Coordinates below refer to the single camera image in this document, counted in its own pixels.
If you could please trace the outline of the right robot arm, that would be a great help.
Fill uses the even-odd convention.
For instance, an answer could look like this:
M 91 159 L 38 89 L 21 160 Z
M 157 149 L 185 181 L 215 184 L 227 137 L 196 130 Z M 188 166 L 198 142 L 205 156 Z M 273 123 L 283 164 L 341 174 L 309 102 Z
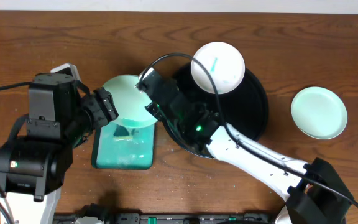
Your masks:
M 182 148 L 236 166 L 263 182 L 285 201 L 275 219 L 282 223 L 344 223 L 354 198 L 333 166 L 316 158 L 312 164 L 285 157 L 248 138 L 226 121 L 250 124 L 245 102 L 235 95 L 241 82 L 178 82 L 158 75 L 141 78 L 139 90 L 151 103 L 147 111 L 161 121 Z

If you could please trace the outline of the dark green sponge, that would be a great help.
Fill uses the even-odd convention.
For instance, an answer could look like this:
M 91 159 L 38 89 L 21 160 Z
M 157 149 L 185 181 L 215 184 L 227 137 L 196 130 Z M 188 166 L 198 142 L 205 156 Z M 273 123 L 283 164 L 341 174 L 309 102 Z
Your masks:
M 117 125 L 113 134 L 113 138 L 116 141 L 131 140 L 133 139 L 132 133 L 123 126 Z

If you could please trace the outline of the light green plate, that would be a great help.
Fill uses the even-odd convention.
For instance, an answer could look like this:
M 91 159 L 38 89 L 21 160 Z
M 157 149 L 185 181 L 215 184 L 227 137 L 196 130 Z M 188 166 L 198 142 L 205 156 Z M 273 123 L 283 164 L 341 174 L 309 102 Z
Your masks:
M 110 92 L 119 114 L 114 121 L 117 125 L 144 128 L 157 122 L 145 108 L 151 104 L 151 99 L 135 87 L 138 82 L 139 77 L 136 75 L 119 75 L 103 85 L 104 89 Z
M 345 104 L 337 94 L 323 87 L 311 86 L 299 91 L 290 111 L 297 128 L 315 139 L 333 139 L 347 126 Z

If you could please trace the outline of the light green plate front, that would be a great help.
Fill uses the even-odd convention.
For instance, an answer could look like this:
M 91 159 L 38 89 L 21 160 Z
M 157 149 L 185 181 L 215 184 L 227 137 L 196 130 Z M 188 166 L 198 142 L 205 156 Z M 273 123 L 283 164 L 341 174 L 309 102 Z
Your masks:
M 103 85 L 104 89 L 110 92 L 119 114 L 114 121 L 117 125 L 144 128 L 157 122 L 145 108 L 151 104 L 151 99 L 135 87 L 138 82 L 139 77 L 136 75 L 119 75 Z

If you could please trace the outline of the white plate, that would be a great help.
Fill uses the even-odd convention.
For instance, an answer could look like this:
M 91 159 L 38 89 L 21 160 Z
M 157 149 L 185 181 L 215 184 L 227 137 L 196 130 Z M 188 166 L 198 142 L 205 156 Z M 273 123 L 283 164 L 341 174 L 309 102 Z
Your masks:
M 236 89 L 244 78 L 244 58 L 228 43 L 208 43 L 198 49 L 193 58 L 207 69 L 220 95 Z

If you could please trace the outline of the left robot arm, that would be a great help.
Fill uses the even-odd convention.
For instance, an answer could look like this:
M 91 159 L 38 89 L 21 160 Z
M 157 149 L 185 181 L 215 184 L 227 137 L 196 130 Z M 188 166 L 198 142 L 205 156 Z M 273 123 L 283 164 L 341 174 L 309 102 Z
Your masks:
M 74 148 L 119 116 L 103 87 L 65 63 L 29 83 L 29 112 L 0 147 L 0 222 L 52 223 Z

